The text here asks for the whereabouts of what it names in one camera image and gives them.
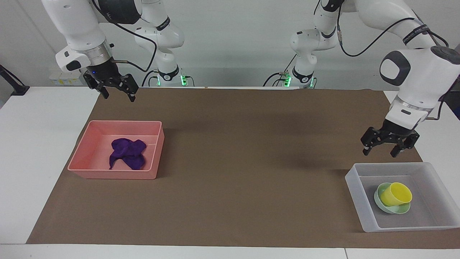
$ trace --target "clear plastic bin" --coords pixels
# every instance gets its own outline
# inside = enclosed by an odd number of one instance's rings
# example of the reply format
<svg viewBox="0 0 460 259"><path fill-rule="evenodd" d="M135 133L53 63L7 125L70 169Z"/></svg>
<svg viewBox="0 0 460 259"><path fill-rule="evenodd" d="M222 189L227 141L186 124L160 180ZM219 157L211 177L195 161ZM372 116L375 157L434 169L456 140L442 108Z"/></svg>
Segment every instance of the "clear plastic bin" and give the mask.
<svg viewBox="0 0 460 259"><path fill-rule="evenodd" d="M447 230L460 227L460 210L430 163L355 164L345 177L365 232ZM381 211L374 192L384 182L412 191L409 212Z"/></svg>

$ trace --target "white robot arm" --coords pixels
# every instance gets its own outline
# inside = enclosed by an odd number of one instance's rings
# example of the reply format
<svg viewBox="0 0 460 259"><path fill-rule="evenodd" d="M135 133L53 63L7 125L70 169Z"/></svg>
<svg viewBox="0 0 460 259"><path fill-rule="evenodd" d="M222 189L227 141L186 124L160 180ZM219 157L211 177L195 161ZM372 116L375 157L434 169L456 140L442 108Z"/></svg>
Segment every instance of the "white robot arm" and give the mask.
<svg viewBox="0 0 460 259"><path fill-rule="evenodd" d="M122 76L118 72L116 63L119 61L113 59L112 46L107 44L99 27L98 11L107 19L106 22L134 24L142 18L152 24L155 28L139 28L137 32L156 42L159 50L155 60L162 78L166 82L183 85L181 79L177 81L176 75L181 70L169 48L182 46L184 34L171 23L161 0L42 0L42 3L67 40L67 47L56 54L59 67L64 72L87 68L84 78L88 86L99 91L104 98L109 96L105 87L115 87L134 101L138 85L132 75ZM136 41L155 54L156 46L150 41Z"/></svg>
<svg viewBox="0 0 460 259"><path fill-rule="evenodd" d="M142 0L141 18L153 27L138 28L136 33L158 44L159 49L155 59L160 75L158 84L161 86L186 85L187 81L182 74L182 68L179 67L174 54L169 50L184 44L184 33L171 22L162 0ZM149 41L136 37L136 42L151 53L155 52Z"/></svg>
<svg viewBox="0 0 460 259"><path fill-rule="evenodd" d="M459 76L460 55L448 47L437 46L428 26L403 0L320 0L314 15L316 28L300 31L291 38L291 46L298 55L291 74L293 85L310 84L316 66L313 51L342 44L337 23L341 9L359 12L367 26L387 29L409 48L393 51L383 59L380 75L384 81L398 86L399 93L382 128L371 127L361 138L365 155L377 145L394 143L391 155L396 157L414 147L419 138L415 127L426 119Z"/></svg>

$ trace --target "black cable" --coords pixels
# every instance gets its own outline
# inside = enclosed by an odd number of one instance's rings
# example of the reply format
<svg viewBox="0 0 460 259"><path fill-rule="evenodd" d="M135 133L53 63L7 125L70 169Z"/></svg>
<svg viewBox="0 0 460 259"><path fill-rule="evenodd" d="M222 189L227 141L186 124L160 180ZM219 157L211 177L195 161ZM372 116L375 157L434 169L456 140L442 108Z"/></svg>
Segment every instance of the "black cable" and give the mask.
<svg viewBox="0 0 460 259"><path fill-rule="evenodd" d="M139 38L141 38L141 39L150 41L150 42L152 42L152 43L155 45L155 50L153 51L152 59L150 60L150 63L149 63L149 66L147 67L147 69L142 69L140 66L138 66L138 65L136 65L136 64L134 64L134 63L132 63L132 62L128 62L128 63L127 63L127 64L130 64L130 65L133 65L134 67L136 67L137 69L141 70L142 72L147 72L147 71L149 71L150 67L151 67L152 64L153 64L153 60L155 59L156 51L157 51L157 49L158 49L157 43L156 43L155 41L149 39L149 38L146 38L146 37L141 36L141 35L139 35L139 34L137 34L137 33L135 33L135 32L130 31L130 30L126 29L125 27L123 27L123 26L121 26L121 25L119 25L119 24L117 24L117 23L111 22L111 21L110 21L109 19L107 19L107 17L103 14L103 12L102 12L102 10L99 8L99 6L97 6L95 0L92 0L92 4L93 4L94 7L96 8L96 10L97 10L100 14L102 14L102 15L105 17L105 19L106 19L109 23L115 25L116 27L118 27L118 28L124 30L125 32L130 33L130 34L132 34L132 35L134 35L134 36L136 36L136 37L139 37Z"/></svg>
<svg viewBox="0 0 460 259"><path fill-rule="evenodd" d="M278 76L278 75L280 75L279 72L269 76L262 87L264 87L272 77L275 77L275 76Z"/></svg>
<svg viewBox="0 0 460 259"><path fill-rule="evenodd" d="M415 16L417 17L417 19L418 19L420 22L423 23L423 21L422 21L422 19L420 18L420 16L419 16L413 9L412 9L412 11L414 12L414 14L415 14ZM433 35L429 34L429 36L431 37L431 39L434 41L434 43L435 43L436 45L438 45L438 46L440 45L439 42L437 42L437 40L434 38Z"/></svg>
<svg viewBox="0 0 460 259"><path fill-rule="evenodd" d="M11 71L9 71L8 69L6 69L6 67L2 66L3 67L3 70L5 70L8 74L10 74L10 76L12 76L14 79L16 79L18 82L21 83L21 85L23 86L26 86L15 74L11 73Z"/></svg>
<svg viewBox="0 0 460 259"><path fill-rule="evenodd" d="M286 69L284 70L285 73L287 72L287 70L288 70L289 66L292 64L292 62L294 61L295 57L297 57L297 54L294 55L294 57L291 59L291 62L289 62L289 64L287 65ZM279 84L279 82L280 82L280 80L281 80L282 77L283 77L283 76L281 75L281 76L280 76L280 79L277 80L277 81L278 81L278 83L276 84L277 87L278 87L278 84Z"/></svg>
<svg viewBox="0 0 460 259"><path fill-rule="evenodd" d="M443 104L446 102L446 96L447 96L449 93L451 93L452 89L453 89L459 82L460 82L460 77L458 77L458 78L455 80L454 84L449 88L449 90L446 92L446 94L443 95L443 97L442 97L442 99L441 99L441 104L439 105L439 109L438 109L438 111L437 111L437 118L430 118L430 117L428 117L428 118L426 118L426 120L439 120L439 119L441 119L441 110L442 110L442 108L443 108Z"/></svg>
<svg viewBox="0 0 460 259"><path fill-rule="evenodd" d="M281 82L281 81L285 82L284 79L277 79L277 80L275 80L275 81L273 82L273 84L272 84L271 86L274 87L275 84L276 84L276 86L278 86L278 84L277 84L276 82L279 83L279 82Z"/></svg>
<svg viewBox="0 0 460 259"><path fill-rule="evenodd" d="M185 78L191 78L191 79L192 79L192 82L193 82L193 87L195 87L195 80L193 79L193 77L191 77L191 76L186 76Z"/></svg>
<svg viewBox="0 0 460 259"><path fill-rule="evenodd" d="M446 47L449 47L449 43L447 42L447 40L445 40L444 38L442 38L441 36L439 36L438 34L432 32L432 31L430 31L430 30L428 31L428 33L429 33L430 35L433 35L433 36L435 36L436 38L440 39L442 42L444 42L444 44L446 45Z"/></svg>
<svg viewBox="0 0 460 259"><path fill-rule="evenodd" d="M149 87L150 87L150 80L152 80L152 78L156 78L156 79L158 79L158 77L157 77L157 76L153 76L153 77L149 78Z"/></svg>
<svg viewBox="0 0 460 259"><path fill-rule="evenodd" d="M395 23L393 23L392 25L390 25L388 28L386 28L377 38L375 38L375 40L369 44L369 46L367 48L365 48L363 51L361 51L360 53L356 54L356 55L352 55L352 54L348 54L344 47L343 47L343 44L342 44L342 31L340 30L340 12L342 11L342 5L340 5L339 7L339 16L337 16L337 31L339 33L339 44L340 44L340 48L342 49L343 53L345 53L345 55L349 56L349 57L357 57L361 54L363 54L364 52L366 52L370 47L372 47L372 45L377 42L382 36L383 34L385 34L387 31L389 31L391 28L393 28L395 25L397 25L398 23L400 22L403 22L403 21L407 21L407 20L415 20L415 18L413 17L407 17L407 18L403 18Z"/></svg>
<svg viewBox="0 0 460 259"><path fill-rule="evenodd" d="M317 11L317 9L318 9L319 3L321 3L321 0L319 0L318 3L316 4L316 8L315 8L315 11L313 12L313 15L316 14L316 11Z"/></svg>
<svg viewBox="0 0 460 259"><path fill-rule="evenodd" d="M151 73L156 73L156 70L152 70L144 76L144 80L142 81L141 87L144 87L145 81L147 81L147 78L150 76Z"/></svg>

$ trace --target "brown paper mat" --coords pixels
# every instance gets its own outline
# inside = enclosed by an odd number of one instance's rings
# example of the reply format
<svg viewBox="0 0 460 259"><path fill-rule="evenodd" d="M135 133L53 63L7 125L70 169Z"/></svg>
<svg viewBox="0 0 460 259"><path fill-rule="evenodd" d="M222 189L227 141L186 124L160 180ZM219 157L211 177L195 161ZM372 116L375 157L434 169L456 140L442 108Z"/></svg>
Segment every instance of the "brown paper mat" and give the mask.
<svg viewBox="0 0 460 259"><path fill-rule="evenodd" d="M460 230L364 233L345 183L359 162L418 162L392 145L362 153L382 92L111 91L89 120L160 120L158 178L86 180L63 170L28 243L460 248Z"/></svg>

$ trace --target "purple towel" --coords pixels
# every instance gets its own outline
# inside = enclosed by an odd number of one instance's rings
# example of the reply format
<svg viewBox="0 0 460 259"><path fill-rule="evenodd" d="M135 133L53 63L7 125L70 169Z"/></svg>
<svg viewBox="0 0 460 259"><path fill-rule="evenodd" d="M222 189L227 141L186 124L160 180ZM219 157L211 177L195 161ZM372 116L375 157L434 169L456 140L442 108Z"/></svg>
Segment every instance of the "purple towel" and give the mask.
<svg viewBox="0 0 460 259"><path fill-rule="evenodd" d="M115 161L122 159L131 169L140 170L145 164L142 151L147 145L141 140L131 141L129 139L117 139L112 142L114 152L110 155L109 163L112 170Z"/></svg>

